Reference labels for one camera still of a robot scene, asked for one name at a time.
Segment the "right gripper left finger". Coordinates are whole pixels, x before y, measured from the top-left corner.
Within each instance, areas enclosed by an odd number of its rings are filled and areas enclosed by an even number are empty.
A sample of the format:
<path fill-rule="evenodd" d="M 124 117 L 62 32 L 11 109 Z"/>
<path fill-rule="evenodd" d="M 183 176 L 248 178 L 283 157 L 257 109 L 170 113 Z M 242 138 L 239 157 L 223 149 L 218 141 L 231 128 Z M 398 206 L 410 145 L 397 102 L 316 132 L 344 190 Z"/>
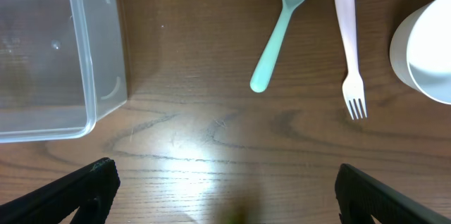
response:
<path fill-rule="evenodd" d="M 115 161 L 104 157 L 1 205 L 2 223 L 104 224 L 120 187 Z"/>

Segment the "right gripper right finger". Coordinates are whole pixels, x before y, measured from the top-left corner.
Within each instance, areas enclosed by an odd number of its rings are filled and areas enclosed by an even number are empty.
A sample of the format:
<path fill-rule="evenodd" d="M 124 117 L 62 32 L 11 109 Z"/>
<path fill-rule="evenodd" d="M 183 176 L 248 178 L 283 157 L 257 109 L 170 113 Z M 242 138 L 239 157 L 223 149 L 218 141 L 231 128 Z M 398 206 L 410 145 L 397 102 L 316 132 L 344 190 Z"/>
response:
<path fill-rule="evenodd" d="M 350 164 L 340 165 L 335 195 L 342 224 L 450 224 L 450 219 L 426 208 Z"/>

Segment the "white plastic bowl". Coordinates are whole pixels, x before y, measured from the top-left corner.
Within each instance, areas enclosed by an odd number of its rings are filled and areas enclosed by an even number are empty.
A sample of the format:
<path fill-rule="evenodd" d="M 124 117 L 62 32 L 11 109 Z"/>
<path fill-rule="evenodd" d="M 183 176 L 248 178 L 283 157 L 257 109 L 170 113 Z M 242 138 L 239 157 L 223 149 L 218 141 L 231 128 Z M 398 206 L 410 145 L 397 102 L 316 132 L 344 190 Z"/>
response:
<path fill-rule="evenodd" d="M 450 104 L 450 0 L 434 0 L 401 22 L 390 43 L 390 64 L 404 84 Z"/>

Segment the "clear plastic container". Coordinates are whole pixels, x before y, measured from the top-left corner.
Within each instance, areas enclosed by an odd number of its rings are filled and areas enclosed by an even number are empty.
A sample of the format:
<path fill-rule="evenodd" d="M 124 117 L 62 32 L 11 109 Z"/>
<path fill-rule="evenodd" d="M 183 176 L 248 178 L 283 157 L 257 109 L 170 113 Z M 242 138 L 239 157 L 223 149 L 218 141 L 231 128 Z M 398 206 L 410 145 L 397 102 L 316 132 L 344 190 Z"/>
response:
<path fill-rule="evenodd" d="M 1 0 L 1 141 L 75 139 L 128 98 L 117 0 Z"/>

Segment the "mint green plastic spoon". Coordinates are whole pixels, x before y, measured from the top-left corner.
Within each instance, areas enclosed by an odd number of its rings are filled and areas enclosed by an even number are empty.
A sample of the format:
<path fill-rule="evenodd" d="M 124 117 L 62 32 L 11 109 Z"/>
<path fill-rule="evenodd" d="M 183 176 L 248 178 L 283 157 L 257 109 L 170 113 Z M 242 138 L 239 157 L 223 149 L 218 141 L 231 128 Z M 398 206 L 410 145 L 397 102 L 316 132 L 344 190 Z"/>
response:
<path fill-rule="evenodd" d="M 261 93 L 268 87 L 292 14 L 304 1 L 282 0 L 280 16 L 249 83 L 252 91 Z"/>

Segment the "pale pink plastic fork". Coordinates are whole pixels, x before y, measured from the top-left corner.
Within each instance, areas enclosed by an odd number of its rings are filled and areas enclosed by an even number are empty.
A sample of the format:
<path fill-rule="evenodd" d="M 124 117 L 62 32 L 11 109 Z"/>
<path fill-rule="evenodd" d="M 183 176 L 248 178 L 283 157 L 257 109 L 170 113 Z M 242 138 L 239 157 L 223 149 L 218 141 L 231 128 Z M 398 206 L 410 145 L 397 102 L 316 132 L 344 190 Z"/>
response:
<path fill-rule="evenodd" d="M 355 0 L 334 0 L 347 63 L 342 93 L 352 120 L 367 117 L 364 82 L 359 72 Z"/>

